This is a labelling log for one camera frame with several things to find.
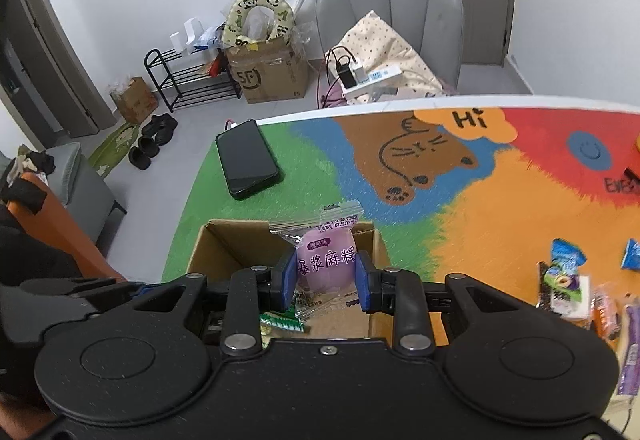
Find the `power strip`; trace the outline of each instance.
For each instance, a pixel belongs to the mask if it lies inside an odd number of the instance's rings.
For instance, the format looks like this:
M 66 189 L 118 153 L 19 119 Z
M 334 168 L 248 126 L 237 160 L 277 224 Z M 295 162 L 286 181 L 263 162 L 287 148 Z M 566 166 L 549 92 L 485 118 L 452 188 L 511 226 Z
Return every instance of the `power strip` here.
M 355 99 L 356 97 L 373 94 L 374 89 L 380 86 L 385 86 L 386 82 L 402 75 L 402 70 L 398 65 L 391 65 L 387 68 L 375 70 L 368 75 L 366 82 L 357 84 L 353 88 L 345 88 L 342 82 L 340 87 L 342 88 L 342 96 L 345 99 Z

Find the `blue snack wrapper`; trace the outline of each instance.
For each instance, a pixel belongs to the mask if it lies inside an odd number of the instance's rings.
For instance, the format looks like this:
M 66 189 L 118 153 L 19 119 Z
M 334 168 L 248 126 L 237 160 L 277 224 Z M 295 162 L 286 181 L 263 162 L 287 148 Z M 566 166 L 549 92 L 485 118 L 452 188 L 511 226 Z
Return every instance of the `blue snack wrapper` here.
M 543 279 L 551 288 L 566 294 L 572 301 L 581 301 L 578 267 L 587 261 L 584 253 L 566 240 L 556 238 L 551 244 L 551 267 Z
M 626 244 L 625 257 L 622 258 L 622 268 L 640 270 L 640 243 L 633 238 Z

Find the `green floor mat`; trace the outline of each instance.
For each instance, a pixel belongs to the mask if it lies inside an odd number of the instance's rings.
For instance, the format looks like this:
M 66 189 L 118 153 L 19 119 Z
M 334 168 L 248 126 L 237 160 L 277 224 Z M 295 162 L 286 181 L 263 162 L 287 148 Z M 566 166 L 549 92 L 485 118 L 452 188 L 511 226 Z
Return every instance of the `green floor mat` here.
M 129 153 L 138 138 L 139 124 L 125 122 L 111 133 L 89 157 L 89 164 L 105 178 Z

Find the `black slipper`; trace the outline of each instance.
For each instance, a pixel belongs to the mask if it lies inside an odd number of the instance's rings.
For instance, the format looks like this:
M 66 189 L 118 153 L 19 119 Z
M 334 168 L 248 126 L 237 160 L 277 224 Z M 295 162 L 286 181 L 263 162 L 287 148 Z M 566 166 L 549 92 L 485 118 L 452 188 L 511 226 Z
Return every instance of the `black slipper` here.
M 160 148 L 158 147 L 158 144 L 156 144 L 155 141 L 150 136 L 141 136 L 138 139 L 138 147 L 149 158 L 153 158 L 158 153 L 160 153 Z
M 168 113 L 164 113 L 161 117 L 160 128 L 156 133 L 156 144 L 158 146 L 164 146 L 169 142 L 174 137 L 174 130 L 178 126 L 178 121 Z
M 175 128 L 178 127 L 178 121 L 175 120 L 168 113 L 163 113 L 162 115 L 160 115 L 160 117 L 162 119 L 160 121 L 160 129 L 162 129 L 162 128 L 171 128 L 172 130 L 175 130 Z
M 156 133 L 156 144 L 158 146 L 164 146 L 174 137 L 174 130 L 172 128 L 160 128 Z
M 144 171 L 151 165 L 151 159 L 136 146 L 129 149 L 129 162 L 140 169 L 140 171 Z
M 142 126 L 141 133 L 143 136 L 154 136 L 160 129 L 162 123 L 162 115 L 151 115 L 151 121 Z

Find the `polka dot blanket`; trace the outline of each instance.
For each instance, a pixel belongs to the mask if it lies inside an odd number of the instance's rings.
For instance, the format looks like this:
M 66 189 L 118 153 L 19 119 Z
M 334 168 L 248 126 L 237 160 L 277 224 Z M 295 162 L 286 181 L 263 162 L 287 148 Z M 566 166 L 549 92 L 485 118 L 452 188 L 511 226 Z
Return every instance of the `polka dot blanket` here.
M 388 84 L 395 88 L 411 88 L 425 97 L 446 96 L 442 84 L 433 75 L 411 45 L 378 17 L 373 10 L 354 25 L 337 44 L 347 47 L 362 62 L 367 73 L 391 65 L 399 65 L 402 75 Z M 343 48 L 335 49 L 340 59 L 349 55 Z M 329 59 L 329 71 L 337 77 L 335 60 Z

